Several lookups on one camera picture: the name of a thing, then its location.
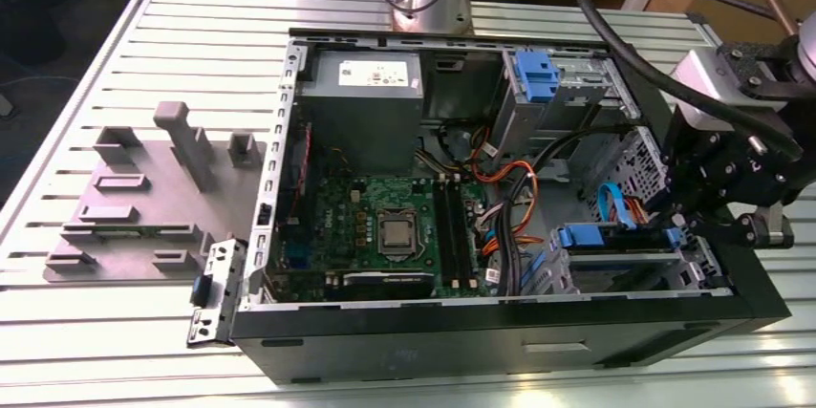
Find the ram slot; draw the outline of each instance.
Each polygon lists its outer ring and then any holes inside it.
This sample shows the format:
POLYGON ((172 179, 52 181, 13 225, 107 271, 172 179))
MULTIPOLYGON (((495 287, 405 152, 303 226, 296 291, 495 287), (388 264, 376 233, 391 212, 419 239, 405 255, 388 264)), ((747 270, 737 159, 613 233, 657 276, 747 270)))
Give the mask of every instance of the ram slot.
POLYGON ((456 278, 459 286, 471 288, 473 279, 473 263, 471 259, 471 245, 468 244, 468 225, 465 221, 464 201, 459 183, 448 186, 448 211, 451 217, 451 232, 453 255, 456 259, 456 278))
POLYGON ((453 239, 451 226, 451 210, 448 208, 448 184, 433 184, 433 213, 436 215, 436 241, 439 244, 439 258, 443 268, 443 284, 453 285, 459 279, 459 269, 453 254, 453 239))

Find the cpu socket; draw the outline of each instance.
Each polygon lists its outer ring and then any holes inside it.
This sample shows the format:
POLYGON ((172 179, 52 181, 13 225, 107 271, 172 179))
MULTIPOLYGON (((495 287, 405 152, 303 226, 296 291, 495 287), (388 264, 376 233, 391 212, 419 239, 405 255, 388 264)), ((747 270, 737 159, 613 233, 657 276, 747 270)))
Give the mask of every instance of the cpu socket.
POLYGON ((379 210, 377 228, 380 255, 392 262, 404 262, 417 255, 417 211, 415 209, 379 210))

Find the motherboard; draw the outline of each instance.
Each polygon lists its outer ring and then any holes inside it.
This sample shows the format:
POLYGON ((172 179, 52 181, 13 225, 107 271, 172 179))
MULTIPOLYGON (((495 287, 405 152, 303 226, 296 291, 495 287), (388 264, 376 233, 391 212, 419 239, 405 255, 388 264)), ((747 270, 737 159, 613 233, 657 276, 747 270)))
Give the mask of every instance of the motherboard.
POLYGON ((283 260, 268 272, 277 301, 488 295, 468 229, 481 184, 328 177, 315 191, 313 227, 289 221, 283 260))

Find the slotted aluminum surface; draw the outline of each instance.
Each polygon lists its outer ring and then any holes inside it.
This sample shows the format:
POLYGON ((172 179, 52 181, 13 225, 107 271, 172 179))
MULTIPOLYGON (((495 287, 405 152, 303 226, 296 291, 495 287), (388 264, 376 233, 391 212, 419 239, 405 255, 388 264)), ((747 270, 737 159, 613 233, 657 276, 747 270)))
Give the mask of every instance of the slotted aluminum surface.
MULTIPOLYGON (((476 32, 596 39, 579 10, 475 4, 476 32)), ((669 71, 711 45, 675 14, 608 12, 640 53, 669 71)), ((389 28, 381 0, 131 0, 3 213, 0 403, 128 400, 264 406, 792 406, 816 403, 816 189, 788 208, 797 247, 761 258, 793 317, 717 339, 652 367, 605 372, 276 386, 237 348, 185 349, 189 286, 55 287, 44 255, 71 217, 105 125, 163 139, 152 112, 183 100, 189 124, 260 140, 292 27, 389 28)))

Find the green motherboard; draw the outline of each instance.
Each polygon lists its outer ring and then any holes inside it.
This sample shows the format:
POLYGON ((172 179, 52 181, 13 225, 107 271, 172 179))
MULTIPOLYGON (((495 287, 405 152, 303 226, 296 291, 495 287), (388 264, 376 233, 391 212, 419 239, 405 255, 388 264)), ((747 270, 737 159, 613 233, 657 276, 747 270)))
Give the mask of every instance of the green motherboard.
MULTIPOLYGON (((437 225, 440 184, 428 178, 324 179, 316 189, 313 236, 307 244, 284 240, 291 266, 272 273, 277 301, 327 301, 327 273, 423 272, 433 275, 433 297, 485 296, 488 288, 476 275, 479 250, 473 234, 476 209, 484 205, 483 186, 456 183, 456 207, 467 224, 467 252, 472 279, 447 277, 451 246, 440 244, 437 225)), ((443 216, 443 222, 451 219, 443 216)))

